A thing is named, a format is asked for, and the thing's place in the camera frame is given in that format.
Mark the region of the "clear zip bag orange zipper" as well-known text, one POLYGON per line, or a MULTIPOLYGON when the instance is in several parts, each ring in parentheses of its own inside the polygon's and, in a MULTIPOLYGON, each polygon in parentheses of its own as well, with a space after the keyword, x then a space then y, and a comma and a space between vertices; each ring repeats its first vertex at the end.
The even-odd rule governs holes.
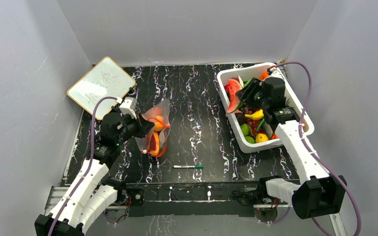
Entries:
POLYGON ((167 134, 170 129, 169 122, 170 101, 165 99, 150 108, 142 117, 154 124, 153 128, 144 138, 135 138, 141 153, 159 158, 167 150, 167 134))

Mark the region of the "orange papaya slice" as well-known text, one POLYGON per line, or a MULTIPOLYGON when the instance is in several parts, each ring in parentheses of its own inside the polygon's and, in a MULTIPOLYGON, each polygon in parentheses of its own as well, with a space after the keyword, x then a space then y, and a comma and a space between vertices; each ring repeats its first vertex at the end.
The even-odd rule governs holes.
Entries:
POLYGON ((165 131, 154 131, 147 152, 149 155, 159 158, 165 154, 167 150, 167 136, 165 131))

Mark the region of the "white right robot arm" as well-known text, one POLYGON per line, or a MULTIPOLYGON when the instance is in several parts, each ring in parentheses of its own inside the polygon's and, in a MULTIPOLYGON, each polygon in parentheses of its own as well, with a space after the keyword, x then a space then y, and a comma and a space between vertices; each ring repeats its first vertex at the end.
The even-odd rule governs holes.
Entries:
POLYGON ((301 219, 338 213, 346 193, 344 178, 335 177, 314 158, 316 151, 305 147, 300 117, 288 106, 285 93, 283 79, 268 77, 264 81, 252 78, 245 88, 237 89, 233 95, 244 104, 263 111, 265 122, 282 141, 299 176, 299 184, 281 177, 262 177, 258 199, 265 204, 275 198, 286 202, 301 219))

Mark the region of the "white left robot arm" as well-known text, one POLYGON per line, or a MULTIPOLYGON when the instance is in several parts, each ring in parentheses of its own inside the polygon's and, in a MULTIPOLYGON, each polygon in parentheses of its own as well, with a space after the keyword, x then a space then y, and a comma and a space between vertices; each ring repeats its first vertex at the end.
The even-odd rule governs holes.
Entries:
POLYGON ((84 236, 111 204, 121 205, 127 191, 118 180, 104 180, 123 144, 144 138, 155 122, 141 114, 112 112, 104 116, 100 131, 91 131, 91 154, 85 159, 72 185, 47 215, 40 214, 34 227, 38 236, 84 236))

